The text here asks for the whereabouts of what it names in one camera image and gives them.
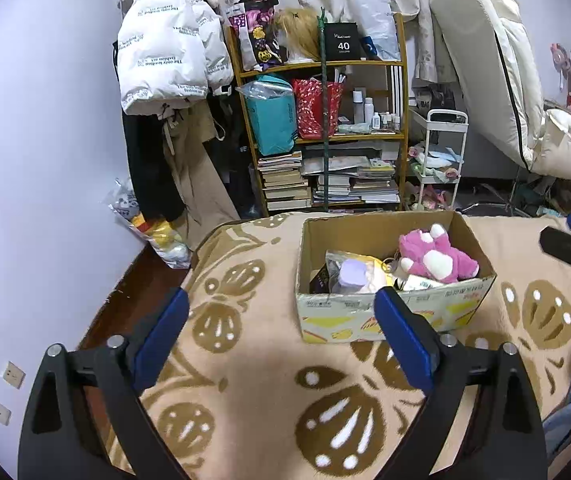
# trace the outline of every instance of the pink stuffed animal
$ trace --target pink stuffed animal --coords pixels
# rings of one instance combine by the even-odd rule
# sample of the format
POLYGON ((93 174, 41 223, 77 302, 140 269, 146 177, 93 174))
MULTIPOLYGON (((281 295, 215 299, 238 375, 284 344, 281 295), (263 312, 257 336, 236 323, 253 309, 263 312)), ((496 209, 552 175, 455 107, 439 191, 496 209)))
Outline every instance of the pink stuffed animal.
POLYGON ((428 233, 417 229, 400 236, 399 251, 403 270, 441 283, 456 283, 479 273, 478 262, 450 245, 441 224, 434 224, 428 233))

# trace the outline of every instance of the wooden shelf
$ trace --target wooden shelf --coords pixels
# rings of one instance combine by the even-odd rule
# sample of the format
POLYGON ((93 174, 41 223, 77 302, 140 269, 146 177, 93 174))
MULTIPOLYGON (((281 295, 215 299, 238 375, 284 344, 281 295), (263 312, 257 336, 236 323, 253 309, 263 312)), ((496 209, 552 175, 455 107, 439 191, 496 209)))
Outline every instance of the wooden shelf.
MULTIPOLYGON (((345 66, 345 65, 364 65, 364 66, 403 66, 402 61, 380 61, 378 59, 355 59, 354 61, 328 61, 328 66, 345 66)), ((251 72, 241 72, 242 78, 255 77, 262 74, 272 74, 274 72, 285 72, 286 70, 301 70, 309 68, 321 68, 321 62, 314 63, 292 63, 288 65, 279 65, 273 68, 268 68, 259 72, 259 70, 252 70, 251 72)))
MULTIPOLYGON (((404 138, 405 135, 403 134, 336 134, 331 136, 328 140, 329 142, 347 142, 354 140, 403 140, 404 138)), ((294 144, 321 144, 322 142, 322 139, 301 139, 300 137, 297 137, 294 144)))
MULTIPOLYGON (((403 200, 403 191, 405 188, 405 179, 406 174, 408 171, 407 168, 407 153, 408 153, 408 128, 410 122, 410 115, 408 110, 409 104, 409 83, 408 83, 408 54, 406 52, 406 40, 405 40, 405 28, 403 22, 403 16, 400 13, 394 14, 394 21, 397 27, 397 38, 399 40, 399 54, 401 54, 400 61, 381 61, 381 60, 347 60, 347 61, 328 61, 327 65, 329 68, 339 67, 339 66, 371 66, 371 67, 379 67, 385 68, 386 70, 382 70, 385 72, 385 80, 386 80, 386 87, 384 89, 368 89, 368 95, 386 98, 388 102, 388 107, 390 111, 400 112, 401 113, 401 129, 398 132, 386 132, 386 133, 378 133, 378 134, 344 134, 344 135, 336 135, 332 136, 329 139, 329 142, 333 144, 338 142, 354 142, 357 140, 366 140, 366 141, 373 141, 373 140, 398 140, 401 142, 400 153, 402 154, 400 158, 400 166, 399 166, 399 192, 400 198, 403 200)), ((288 71, 305 71, 305 76, 309 77, 310 75, 317 74, 321 72, 321 63, 320 62, 311 62, 311 63, 297 63, 297 64, 286 64, 281 66, 275 66, 274 68, 269 68, 262 72, 258 70, 251 70, 249 72, 245 72, 242 67, 241 62, 241 55, 238 51, 238 44, 236 42, 235 34, 233 33, 232 27, 225 27, 224 28, 225 40, 226 44, 228 45, 228 49, 230 51, 230 59, 232 61, 232 66, 234 69, 234 75, 236 78, 236 84, 238 86, 243 85, 247 79, 256 77, 261 74, 271 74, 271 73, 280 73, 280 72, 288 72, 288 71)), ((254 175, 258 182, 261 182, 261 175, 260 171, 258 170, 258 160, 261 157, 261 154, 258 150, 258 146, 256 145, 256 140, 254 139, 254 135, 252 133, 252 127, 249 120, 249 113, 248 107, 246 105, 246 100, 241 99, 241 110, 243 113, 243 119, 245 122, 246 131, 248 132, 248 140, 249 140, 249 151, 252 156, 252 164, 254 166, 254 175)), ((313 139, 296 139, 297 146, 306 145, 306 144, 321 144, 323 143, 322 140, 313 140, 313 139)), ((265 193, 261 190, 259 193, 259 198, 261 200, 262 206, 262 213, 264 216, 272 214, 272 211, 268 211, 267 207, 267 199, 265 197, 265 193)), ((328 205, 312 205, 310 208, 306 209, 314 209, 314 208, 325 208, 325 207, 334 207, 334 208, 357 208, 359 206, 385 206, 386 203, 379 203, 379 204, 366 204, 364 201, 359 202, 330 202, 328 205)))

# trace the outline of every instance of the electrical outlet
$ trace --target electrical outlet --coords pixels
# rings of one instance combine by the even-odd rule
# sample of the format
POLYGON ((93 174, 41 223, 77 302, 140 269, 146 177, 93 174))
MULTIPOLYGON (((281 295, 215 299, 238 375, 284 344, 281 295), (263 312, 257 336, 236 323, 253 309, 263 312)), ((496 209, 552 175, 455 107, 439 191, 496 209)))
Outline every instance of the electrical outlet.
POLYGON ((12 415, 5 406, 0 403, 0 423, 3 426, 7 426, 9 424, 9 417, 12 415))
POLYGON ((21 384, 23 384, 25 372, 13 362, 8 361, 5 370, 1 372, 1 377, 3 377, 6 383, 14 386, 18 390, 21 387, 21 384))

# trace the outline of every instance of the white puffer jacket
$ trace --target white puffer jacket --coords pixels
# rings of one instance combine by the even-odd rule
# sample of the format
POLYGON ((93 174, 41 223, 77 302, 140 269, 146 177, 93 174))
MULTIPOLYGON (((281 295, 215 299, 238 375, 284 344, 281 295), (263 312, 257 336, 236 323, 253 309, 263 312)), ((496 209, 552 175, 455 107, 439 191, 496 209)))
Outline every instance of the white puffer jacket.
POLYGON ((128 115, 190 107, 233 77, 219 18, 203 0, 134 0, 118 34, 117 70, 128 115))

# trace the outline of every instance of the plastic bottle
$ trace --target plastic bottle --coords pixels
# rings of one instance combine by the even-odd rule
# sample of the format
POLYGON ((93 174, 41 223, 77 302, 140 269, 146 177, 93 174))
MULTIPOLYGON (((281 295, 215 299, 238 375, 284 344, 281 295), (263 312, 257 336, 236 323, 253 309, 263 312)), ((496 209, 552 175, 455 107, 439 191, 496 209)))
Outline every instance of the plastic bottle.
POLYGON ((360 91, 352 92, 352 102, 355 106, 355 124, 362 124, 365 122, 365 116, 363 115, 363 94, 360 91))
POLYGON ((371 97, 365 98, 365 106, 363 107, 363 113, 365 114, 365 120, 363 122, 372 124, 372 117, 374 116, 374 104, 371 97))

